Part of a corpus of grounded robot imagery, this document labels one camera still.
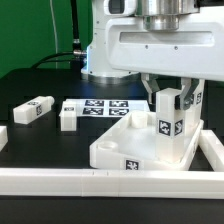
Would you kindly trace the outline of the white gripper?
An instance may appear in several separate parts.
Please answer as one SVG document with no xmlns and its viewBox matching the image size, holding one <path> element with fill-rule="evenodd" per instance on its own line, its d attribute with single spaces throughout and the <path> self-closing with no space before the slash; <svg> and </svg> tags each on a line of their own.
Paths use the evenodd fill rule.
<svg viewBox="0 0 224 224">
<path fill-rule="evenodd" d="M 113 18 L 105 41 L 112 68 L 142 72 L 149 104 L 160 90 L 155 74 L 188 77 L 180 79 L 176 110 L 190 108 L 198 79 L 224 81 L 224 6 L 183 15 L 176 31 L 147 31 L 139 17 Z"/>
</svg>

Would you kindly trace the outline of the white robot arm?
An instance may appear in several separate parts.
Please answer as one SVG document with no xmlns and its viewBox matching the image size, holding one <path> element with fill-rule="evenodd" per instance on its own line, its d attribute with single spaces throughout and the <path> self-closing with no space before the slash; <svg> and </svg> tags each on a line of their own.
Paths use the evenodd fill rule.
<svg viewBox="0 0 224 224">
<path fill-rule="evenodd" d="M 224 1 L 92 0 L 93 38 L 82 73 L 185 78 L 187 109 L 200 79 L 224 81 Z"/>
</svg>

